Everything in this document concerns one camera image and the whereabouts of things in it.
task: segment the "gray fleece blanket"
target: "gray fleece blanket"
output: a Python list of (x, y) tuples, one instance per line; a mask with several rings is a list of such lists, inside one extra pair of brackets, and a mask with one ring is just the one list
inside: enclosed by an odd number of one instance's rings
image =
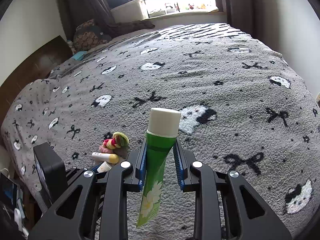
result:
[[(33, 146), (49, 142), (66, 168), (121, 131), (139, 149), (151, 107), (181, 111), (180, 141), (215, 171), (239, 171), (297, 235), (320, 201), (319, 107), (282, 55), (226, 24), (188, 25), (107, 45), (27, 85), (2, 125), (33, 195)], [(142, 194), (128, 194), (130, 239), (187, 239), (194, 194), (177, 184), (173, 154), (158, 216), (136, 228)], [(225, 235), (222, 220), (222, 235)]]

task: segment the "metal bolt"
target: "metal bolt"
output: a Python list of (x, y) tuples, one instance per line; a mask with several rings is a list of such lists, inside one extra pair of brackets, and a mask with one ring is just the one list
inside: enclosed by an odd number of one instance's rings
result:
[(131, 163), (130, 162), (127, 162), (127, 161), (124, 161), (124, 162), (121, 162), (121, 167), (123, 168), (129, 168), (131, 166)]
[(91, 177), (93, 175), (93, 171), (85, 171), (84, 173), (83, 173), (83, 176), (85, 176), (86, 178), (89, 178), (89, 177)]
[(230, 171), (229, 175), (230, 175), (231, 177), (233, 177), (233, 178), (239, 177), (239, 173), (236, 172), (236, 171)]
[(192, 166), (194, 166), (195, 168), (201, 168), (202, 167), (202, 162), (195, 161), (195, 162), (192, 163)]

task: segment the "bedspread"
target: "bedspread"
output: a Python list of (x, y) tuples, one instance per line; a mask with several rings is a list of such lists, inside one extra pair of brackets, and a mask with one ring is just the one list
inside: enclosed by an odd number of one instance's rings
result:
[[(48, 142), (66, 168), (90, 167), (115, 131), (139, 149), (151, 107), (163, 107), (181, 112), (185, 149), (215, 171), (239, 171), (293, 236), (318, 208), (319, 107), (282, 55), (250, 35), (226, 24), (168, 28), (101, 48), (61, 75), (27, 85), (1, 129), (33, 195), (34, 145)], [(172, 153), (160, 212), (136, 228), (141, 197), (128, 193), (130, 239), (192, 236), (194, 194), (180, 191)]]

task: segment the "white cap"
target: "white cap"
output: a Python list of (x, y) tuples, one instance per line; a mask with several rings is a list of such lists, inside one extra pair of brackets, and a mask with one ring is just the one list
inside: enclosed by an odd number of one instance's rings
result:
[(177, 137), (180, 116), (181, 113), (176, 110), (151, 108), (147, 133), (167, 138)]

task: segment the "lip balm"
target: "lip balm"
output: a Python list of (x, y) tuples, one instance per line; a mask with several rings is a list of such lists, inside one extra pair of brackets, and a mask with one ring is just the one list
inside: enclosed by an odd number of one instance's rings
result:
[(119, 156), (116, 154), (109, 154), (109, 153), (92, 153), (92, 159), (95, 161), (100, 162), (107, 162), (107, 163), (113, 163), (116, 164), (119, 162)]
[(178, 136), (181, 113), (166, 108), (151, 108), (147, 129), (147, 174), (137, 227), (158, 214), (165, 160)]

